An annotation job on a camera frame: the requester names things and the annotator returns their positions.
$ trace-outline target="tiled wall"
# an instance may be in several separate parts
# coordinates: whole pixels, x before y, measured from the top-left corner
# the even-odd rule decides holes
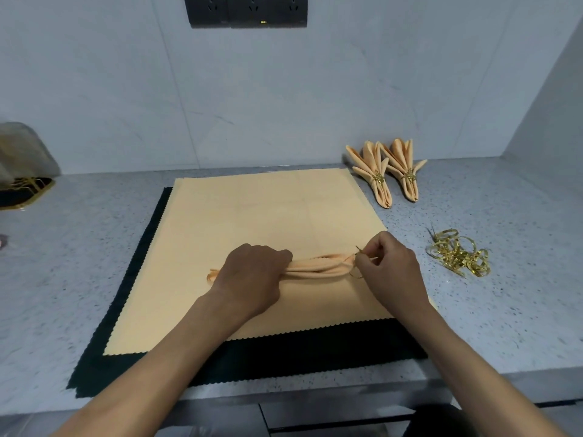
[[[304,29],[191,29],[184,0],[0,0],[0,117],[65,173],[338,162],[397,136],[498,156],[583,0],[310,0]]]
[[[504,155],[537,185],[583,197],[583,21]]]

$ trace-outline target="black electrical socket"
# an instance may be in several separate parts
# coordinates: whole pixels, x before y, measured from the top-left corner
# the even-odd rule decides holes
[[[306,27],[308,0],[268,0],[270,27]]]
[[[227,0],[184,0],[193,28],[229,27]]]
[[[231,27],[268,27],[268,0],[227,0]]]

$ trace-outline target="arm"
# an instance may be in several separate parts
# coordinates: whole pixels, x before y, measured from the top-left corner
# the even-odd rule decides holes
[[[448,327],[429,303],[412,250],[384,231],[357,255],[356,265],[376,298],[425,349],[478,431],[487,437],[565,437]]]
[[[279,299],[292,254],[244,244],[214,285],[133,367],[77,411],[55,436],[151,436],[215,349]]]

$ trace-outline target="folded napkin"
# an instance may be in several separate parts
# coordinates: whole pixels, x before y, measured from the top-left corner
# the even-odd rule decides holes
[[[380,144],[380,146],[386,156],[384,161],[389,161],[387,170],[397,178],[405,197],[410,201],[417,202],[419,189],[417,188],[416,173],[427,160],[419,161],[413,165],[413,140],[411,139],[404,143],[397,138],[390,145],[390,149],[384,144]]]
[[[348,274],[354,268],[354,255],[333,253],[311,259],[293,260],[283,273],[284,276],[302,279],[324,279],[340,277]],[[206,280],[212,284],[220,270],[211,269]]]
[[[356,166],[352,168],[354,172],[370,184],[374,197],[381,207],[389,208],[393,204],[393,198],[385,182],[385,170],[390,160],[386,158],[381,161],[381,147],[382,144],[379,142],[373,144],[371,141],[366,141],[362,157],[351,146],[346,146],[346,150],[356,163]]]

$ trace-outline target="speckled countertop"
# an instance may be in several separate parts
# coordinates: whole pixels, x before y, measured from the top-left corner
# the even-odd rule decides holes
[[[294,169],[294,167],[277,168]],[[65,176],[22,211],[0,212],[0,415],[78,408],[66,383],[105,315],[165,186],[175,178],[274,168]],[[359,180],[374,202],[368,185]],[[549,197],[504,161],[430,161],[420,200],[388,180],[380,218],[417,254],[428,292],[449,324],[498,371],[583,367],[583,205]],[[458,228],[491,250],[492,274],[463,279],[424,248],[426,228]],[[185,398],[237,396],[427,379],[417,362],[219,383]]]

